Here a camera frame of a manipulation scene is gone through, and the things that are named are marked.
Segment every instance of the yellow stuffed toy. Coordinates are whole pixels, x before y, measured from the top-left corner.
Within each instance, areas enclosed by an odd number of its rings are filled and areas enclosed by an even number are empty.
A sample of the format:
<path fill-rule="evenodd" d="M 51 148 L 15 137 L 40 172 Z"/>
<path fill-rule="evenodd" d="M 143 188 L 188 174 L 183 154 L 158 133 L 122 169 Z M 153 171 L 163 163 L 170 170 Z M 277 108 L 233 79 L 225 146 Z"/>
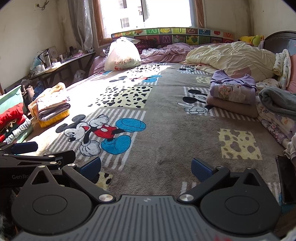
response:
<path fill-rule="evenodd" d="M 263 35 L 256 35 L 256 36 L 243 36 L 239 39 L 242 42 L 246 42 L 249 44 L 253 44 L 254 46 L 258 47 L 260 42 L 264 40 Z"/>

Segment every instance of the thermos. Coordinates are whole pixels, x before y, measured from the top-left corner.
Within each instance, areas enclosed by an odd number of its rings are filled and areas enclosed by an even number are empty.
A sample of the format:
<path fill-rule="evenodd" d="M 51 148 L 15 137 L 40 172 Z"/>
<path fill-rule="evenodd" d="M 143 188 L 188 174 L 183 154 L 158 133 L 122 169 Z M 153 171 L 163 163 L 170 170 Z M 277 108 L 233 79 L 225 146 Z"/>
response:
<path fill-rule="evenodd" d="M 51 62 L 50 62 L 48 51 L 45 51 L 44 54 L 43 54 L 43 56 L 44 56 L 46 67 L 48 68 L 49 66 L 52 65 Z"/>

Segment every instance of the power cord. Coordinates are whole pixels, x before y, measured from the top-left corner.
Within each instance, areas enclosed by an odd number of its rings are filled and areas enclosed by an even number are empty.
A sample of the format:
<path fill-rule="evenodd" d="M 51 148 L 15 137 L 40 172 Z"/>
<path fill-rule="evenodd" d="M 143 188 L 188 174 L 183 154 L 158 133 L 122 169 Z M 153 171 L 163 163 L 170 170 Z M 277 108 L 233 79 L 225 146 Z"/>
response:
<path fill-rule="evenodd" d="M 46 1 L 43 5 L 43 7 L 40 7 L 39 4 L 37 4 L 37 7 L 41 8 L 42 11 L 45 9 L 45 6 L 49 3 L 49 1 Z"/>

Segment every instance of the ribbed surface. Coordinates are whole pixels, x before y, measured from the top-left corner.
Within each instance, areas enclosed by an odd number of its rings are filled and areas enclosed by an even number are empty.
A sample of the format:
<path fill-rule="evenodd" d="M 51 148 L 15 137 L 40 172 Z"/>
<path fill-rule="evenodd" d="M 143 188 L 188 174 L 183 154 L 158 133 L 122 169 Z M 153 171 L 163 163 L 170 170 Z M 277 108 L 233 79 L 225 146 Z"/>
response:
<path fill-rule="evenodd" d="M 176 203 L 172 196 L 123 195 L 114 204 L 100 205 L 72 232 L 51 237 L 23 232 L 14 241 L 210 241 L 217 235 L 226 237 L 209 227 L 194 206 Z"/>

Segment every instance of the yellow comforter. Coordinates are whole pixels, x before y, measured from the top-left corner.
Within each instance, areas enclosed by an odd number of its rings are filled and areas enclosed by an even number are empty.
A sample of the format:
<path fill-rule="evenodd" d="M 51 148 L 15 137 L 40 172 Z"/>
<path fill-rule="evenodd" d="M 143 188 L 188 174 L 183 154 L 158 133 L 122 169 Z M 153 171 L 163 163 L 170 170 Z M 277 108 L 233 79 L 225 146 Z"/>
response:
<path fill-rule="evenodd" d="M 268 50 L 234 42 L 198 47 L 191 50 L 181 63 L 197 65 L 196 68 L 210 74 L 223 69 L 232 78 L 249 74 L 259 82 L 274 76 L 275 59 L 276 55 Z"/>

